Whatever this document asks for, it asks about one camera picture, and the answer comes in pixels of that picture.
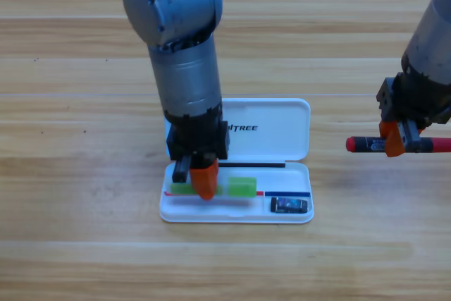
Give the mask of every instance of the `open box lid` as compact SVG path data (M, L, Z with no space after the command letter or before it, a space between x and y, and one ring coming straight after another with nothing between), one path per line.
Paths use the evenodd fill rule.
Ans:
M302 160L309 151L310 115L310 105L298 98L224 98L230 145L221 162ZM165 119L166 137L170 127Z

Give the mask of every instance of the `robotic arm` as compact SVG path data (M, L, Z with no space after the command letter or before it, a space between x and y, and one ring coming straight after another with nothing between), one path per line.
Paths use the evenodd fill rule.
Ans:
M421 131L451 118L451 0L431 0L401 67L376 96L388 156L419 152Z
M128 19L149 49L176 161L173 182L192 186L203 199L216 191L217 159L228 157L228 123L214 43L222 0L123 0Z

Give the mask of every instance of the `black stripe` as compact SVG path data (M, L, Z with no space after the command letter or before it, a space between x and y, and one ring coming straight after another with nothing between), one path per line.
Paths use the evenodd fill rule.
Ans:
M283 162L220 162L219 167L259 167L259 168L285 168L285 163Z

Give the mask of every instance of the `green block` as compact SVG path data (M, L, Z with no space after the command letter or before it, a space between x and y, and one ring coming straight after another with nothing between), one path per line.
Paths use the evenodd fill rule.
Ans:
M181 195L197 195L197 192L190 183L171 183L171 193ZM223 194L223 187L218 185L216 188L216 195Z
M228 179L228 194L231 197L256 197L257 179L232 177Z

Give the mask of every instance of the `white case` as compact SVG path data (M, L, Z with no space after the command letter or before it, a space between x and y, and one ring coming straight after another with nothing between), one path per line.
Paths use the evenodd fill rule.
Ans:
M160 199L160 216L167 222L185 223L306 223L314 216L308 168L299 162L309 151L310 105L302 99L227 98L223 118L229 124L228 160L221 162L277 163L280 168L220 167L218 183L231 176L254 177L253 198L217 196L204 201L198 196L170 194L175 164L166 168ZM166 137L171 125L165 121ZM304 199L305 214L270 211L272 196Z

